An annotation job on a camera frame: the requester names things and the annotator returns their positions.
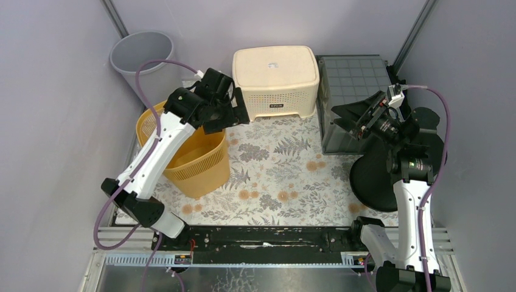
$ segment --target leaf pattern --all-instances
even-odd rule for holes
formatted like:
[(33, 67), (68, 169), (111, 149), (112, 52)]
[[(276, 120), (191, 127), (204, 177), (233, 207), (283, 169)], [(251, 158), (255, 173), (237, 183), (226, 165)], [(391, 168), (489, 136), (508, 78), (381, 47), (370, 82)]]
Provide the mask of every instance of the leaf pattern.
[(280, 153), (283, 155), (294, 156), (301, 153), (303, 150), (308, 150), (310, 144), (308, 140), (303, 140), (303, 138), (298, 138), (293, 136), (292, 138), (283, 138), (283, 141), (278, 143), (278, 146), (274, 149), (274, 153)]
[(224, 184), (224, 188), (227, 189), (229, 186), (229, 190), (231, 190), (233, 187), (237, 188), (240, 184), (245, 183), (246, 181), (250, 180), (249, 177), (249, 171), (246, 171), (241, 169), (241, 171), (238, 171), (237, 169), (231, 167), (233, 170), (231, 174), (229, 175), (229, 180)]
[(269, 151), (260, 149), (259, 146), (254, 146), (249, 143), (240, 145), (239, 151), (243, 152), (240, 155), (240, 159), (245, 162), (250, 162), (251, 160), (260, 161), (269, 158)]
[[(159, 178), (154, 197), (168, 212), (189, 224), (350, 226), (360, 215), (397, 226), (397, 212), (374, 211), (353, 194), (349, 170), (359, 156), (322, 155), (317, 115), (262, 117), (226, 135), (229, 180), (193, 199)], [(120, 210), (116, 223), (135, 224)]]
[(330, 187), (327, 182), (314, 182), (313, 184), (307, 184), (303, 187), (304, 190), (325, 190)]
[(349, 172), (351, 171), (351, 166), (353, 163), (343, 163), (340, 166), (332, 167), (332, 177), (335, 179), (340, 179), (341, 181), (349, 180)]
[(271, 195), (266, 193), (260, 197), (260, 207), (264, 210), (269, 208), (271, 211), (276, 211), (281, 207), (281, 203), (272, 199)]

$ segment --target gray wall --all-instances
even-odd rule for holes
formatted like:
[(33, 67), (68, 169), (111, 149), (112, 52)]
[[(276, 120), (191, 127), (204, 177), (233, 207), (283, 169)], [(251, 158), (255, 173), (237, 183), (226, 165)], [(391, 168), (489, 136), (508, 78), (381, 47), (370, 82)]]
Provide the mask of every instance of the gray wall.
[(0, 290), (76, 291), (141, 106), (110, 68), (100, 1), (1, 6)]
[[(433, 215), (472, 292), (514, 291), (515, 16), (514, 0), (440, 1), (400, 73), (450, 104), (449, 159)], [(410, 98), (444, 116), (431, 94)]]
[(425, 0), (114, 0), (130, 33), (156, 29), (191, 66), (231, 73), (239, 49), (303, 44), (393, 62)]

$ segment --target black metal base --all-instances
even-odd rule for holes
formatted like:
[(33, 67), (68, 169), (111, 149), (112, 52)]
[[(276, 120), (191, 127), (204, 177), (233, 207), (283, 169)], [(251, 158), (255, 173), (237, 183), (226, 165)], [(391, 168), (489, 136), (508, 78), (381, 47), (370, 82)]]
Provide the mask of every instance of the black metal base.
[(187, 226), (176, 239), (164, 236), (158, 250), (189, 251), (191, 239), (196, 264), (339, 264), (343, 251), (367, 251), (347, 227), (274, 226)]
[[(360, 163), (364, 162), (361, 161), (361, 159), (364, 159), (364, 156), (357, 159), (355, 163), (353, 163), (353, 166), (351, 167), (351, 170), (349, 172), (349, 184), (351, 185), (351, 190), (357, 197), (357, 199), (367, 207), (380, 211), (380, 212), (394, 212), (398, 210), (398, 206), (396, 203), (396, 196), (394, 194), (394, 191), (392, 190), (392, 187), (390, 189), (387, 189), (387, 191), (379, 191), (374, 190), (373, 187), (364, 189), (361, 187), (360, 182), (356, 180), (363, 178), (361, 177), (361, 174), (359, 174), (360, 170), (357, 170), (357, 168), (360, 167)], [(369, 184), (377, 184), (379, 182), (375, 181), (374, 179), (371, 179), (369, 181)]]
[[(452, 282), (449, 277), (430, 274), (430, 283), (433, 292), (449, 292)], [(378, 292), (425, 292), (427, 291), (425, 275), (406, 269), (397, 269), (386, 262), (376, 274)]]
[[(113, 178), (106, 178), (100, 186), (104, 193), (111, 197), (119, 188), (120, 182)], [(134, 192), (128, 193), (122, 190), (114, 199), (113, 203), (123, 210), (126, 214), (133, 217), (143, 227), (149, 228), (154, 225), (165, 210), (162, 202), (151, 197), (148, 200), (140, 200), (136, 198)]]

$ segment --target metal frame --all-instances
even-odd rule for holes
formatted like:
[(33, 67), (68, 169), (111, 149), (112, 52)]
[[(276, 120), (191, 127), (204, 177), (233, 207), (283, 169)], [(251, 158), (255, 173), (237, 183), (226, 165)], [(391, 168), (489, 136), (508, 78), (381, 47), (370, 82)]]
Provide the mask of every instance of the metal frame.
[(396, 59), (394, 60), (394, 63), (392, 64), (392, 67), (394, 69), (394, 72), (398, 74), (401, 67), (403, 66), (403, 63), (405, 62), (405, 59), (408, 56), (408, 53), (412, 49), (412, 46), (414, 45), (417, 36), (421, 32), (423, 26), (425, 25), (430, 13), (435, 8), (436, 4), (439, 2), (439, 0), (427, 0), (425, 2), (425, 5), (423, 5), (423, 9), (419, 13), (419, 15), (416, 18), (416, 22), (412, 26), (412, 29), (408, 33), (408, 36), (403, 43), (403, 46), (398, 53), (398, 56), (396, 56)]
[(100, 0), (103, 4), (104, 8), (106, 9), (106, 12), (108, 13), (108, 16), (111, 18), (113, 25), (115, 29), (118, 31), (118, 34), (121, 38), (125, 38), (129, 35), (127, 32), (127, 29), (125, 28), (124, 22), (122, 21), (122, 18), (120, 18), (120, 15), (116, 11), (116, 8), (112, 2), (112, 0)]
[[(99, 230), (99, 239), (100, 242), (104, 245), (112, 245), (113, 243), (119, 242), (122, 238), (125, 237), (127, 232), (129, 232), (131, 228), (129, 227), (108, 227), (108, 228), (100, 228)], [(392, 241), (394, 246), (398, 245), (399, 242), (399, 233), (398, 228), (386, 228), (386, 233), (388, 238)], [(458, 290), (452, 291), (460, 291), (467, 292), (464, 280), (462, 279), (462, 274), (457, 265), (457, 261), (455, 258), (455, 252), (452, 248), (452, 244), (450, 242), (448, 232), (446, 228), (433, 228), (432, 229), (434, 247), (436, 250), (436, 254), (439, 262), (441, 263), (442, 273), (445, 276), (451, 278), (452, 284), (454, 287), (458, 287)], [(126, 262), (121, 262), (120, 265), (131, 265), (131, 266), (141, 266), (141, 262), (147, 259), (151, 254), (151, 244), (154, 232), (147, 228), (138, 228), (136, 232), (133, 234), (131, 239), (124, 243), (120, 248), (114, 251), (101, 251), (98, 249), (94, 249), (89, 265), (86, 269), (86, 273), (83, 277), (82, 283), (79, 286), (78, 292), (95, 292), (99, 287), (99, 283), (102, 277), (102, 271), (104, 267), (108, 264), (114, 264), (116, 260), (112, 258), (123, 258), (127, 259)], [(175, 254), (187, 254), (189, 251), (173, 251), (173, 252), (161, 252), (158, 251), (156, 254), (158, 258), (169, 258)], [(352, 265), (349, 258), (352, 256), (365, 256), (364, 252), (343, 252), (342, 253), (343, 264), (339, 265), (196, 265), (197, 267), (205, 267), (205, 268), (356, 268)], [(168, 260), (157, 260), (153, 264), (153, 266), (170, 266), (167, 263)]]

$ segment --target gray plastic crate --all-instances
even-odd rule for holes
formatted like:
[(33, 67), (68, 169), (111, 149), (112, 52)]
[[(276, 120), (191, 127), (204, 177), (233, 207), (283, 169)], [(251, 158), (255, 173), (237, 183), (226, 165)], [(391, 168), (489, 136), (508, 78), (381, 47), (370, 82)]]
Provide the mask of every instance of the gray plastic crate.
[(367, 99), (378, 90), (385, 91), (391, 81), (385, 63), (379, 55), (321, 56), (319, 57), (317, 110), (324, 154), (363, 154), (373, 135), (361, 141), (333, 123), (339, 116), (332, 112), (336, 105), (347, 105)]

